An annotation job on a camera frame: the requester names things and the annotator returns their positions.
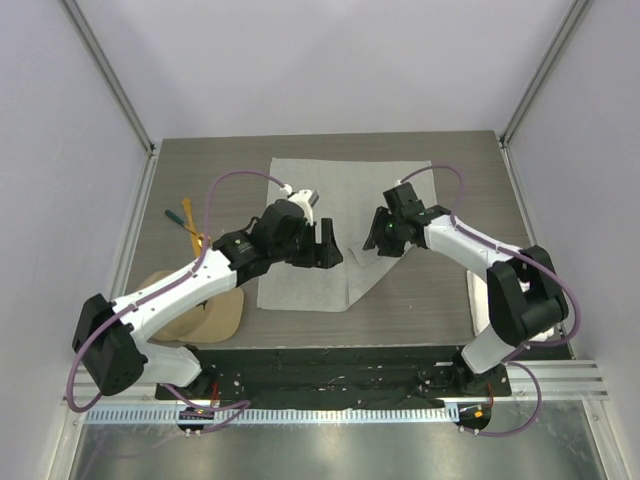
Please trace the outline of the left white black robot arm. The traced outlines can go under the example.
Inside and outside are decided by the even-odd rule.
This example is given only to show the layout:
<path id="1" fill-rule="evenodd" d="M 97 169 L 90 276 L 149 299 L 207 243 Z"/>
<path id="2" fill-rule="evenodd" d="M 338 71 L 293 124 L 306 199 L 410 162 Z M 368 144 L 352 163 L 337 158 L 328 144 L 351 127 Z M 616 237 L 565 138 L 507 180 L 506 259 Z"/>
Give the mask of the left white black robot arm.
<path id="1" fill-rule="evenodd" d="M 100 395 L 122 393 L 138 381 L 169 383 L 190 398 L 205 397 L 212 373 L 186 347 L 152 337 L 199 304 L 262 276 L 276 263 L 330 269 L 343 260 L 331 219 L 314 220 L 314 190 L 270 204 L 251 230 L 223 235 L 203 256 L 132 294 L 86 300 L 72 348 Z"/>

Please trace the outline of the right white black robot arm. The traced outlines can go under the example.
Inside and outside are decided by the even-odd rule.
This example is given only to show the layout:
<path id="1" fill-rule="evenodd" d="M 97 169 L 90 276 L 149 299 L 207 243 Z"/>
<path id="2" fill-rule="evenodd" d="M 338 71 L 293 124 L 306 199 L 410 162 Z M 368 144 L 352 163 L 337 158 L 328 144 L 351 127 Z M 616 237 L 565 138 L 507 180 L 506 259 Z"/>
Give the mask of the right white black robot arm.
<path id="1" fill-rule="evenodd" d="M 489 325 L 452 359 L 452 388 L 459 393 L 480 395 L 505 359 L 569 314 L 550 257 L 538 246 L 501 243 L 439 205 L 378 207 L 363 248 L 400 257 L 407 245 L 456 261 L 486 285 Z"/>

